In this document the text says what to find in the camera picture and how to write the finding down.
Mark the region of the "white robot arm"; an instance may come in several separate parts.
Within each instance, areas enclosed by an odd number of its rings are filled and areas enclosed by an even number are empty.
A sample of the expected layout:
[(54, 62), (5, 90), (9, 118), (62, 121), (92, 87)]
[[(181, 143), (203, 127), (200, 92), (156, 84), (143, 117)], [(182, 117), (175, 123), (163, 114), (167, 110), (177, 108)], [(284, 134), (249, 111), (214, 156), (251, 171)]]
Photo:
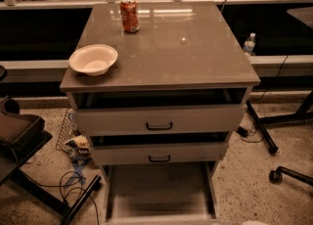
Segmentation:
[(269, 224), (260, 221), (249, 220), (243, 222), (241, 225), (269, 225)]

